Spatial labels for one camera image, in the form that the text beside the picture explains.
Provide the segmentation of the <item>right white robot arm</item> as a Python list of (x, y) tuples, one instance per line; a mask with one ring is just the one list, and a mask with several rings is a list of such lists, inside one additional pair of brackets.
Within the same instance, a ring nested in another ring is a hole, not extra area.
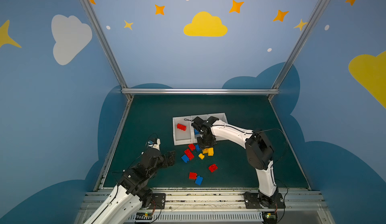
[(274, 149), (263, 131), (236, 127), (214, 116), (206, 120), (195, 117), (191, 126), (200, 134), (197, 142), (201, 149), (213, 147), (217, 137), (232, 141), (246, 149), (248, 163), (257, 173), (259, 195), (266, 199), (273, 199), (278, 194), (273, 172)]

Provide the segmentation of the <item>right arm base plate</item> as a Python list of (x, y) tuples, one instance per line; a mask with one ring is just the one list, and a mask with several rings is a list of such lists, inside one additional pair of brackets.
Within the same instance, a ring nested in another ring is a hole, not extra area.
[(271, 197), (260, 192), (245, 192), (243, 197), (247, 209), (285, 209), (284, 198), (278, 192)]

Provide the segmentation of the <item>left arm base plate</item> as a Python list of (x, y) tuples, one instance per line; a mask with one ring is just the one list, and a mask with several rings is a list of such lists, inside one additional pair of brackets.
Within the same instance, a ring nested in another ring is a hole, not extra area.
[(165, 193), (153, 193), (148, 195), (142, 202), (142, 208), (147, 210), (163, 210), (165, 208), (166, 194)]

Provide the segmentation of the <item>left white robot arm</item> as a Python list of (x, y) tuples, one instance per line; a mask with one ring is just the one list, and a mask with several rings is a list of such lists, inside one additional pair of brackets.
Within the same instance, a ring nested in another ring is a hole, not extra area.
[(151, 145), (141, 155), (139, 163), (129, 167), (107, 199), (85, 221), (87, 224), (123, 224), (127, 219), (152, 201), (149, 180), (159, 169), (175, 164), (176, 153), (162, 154), (159, 145)]

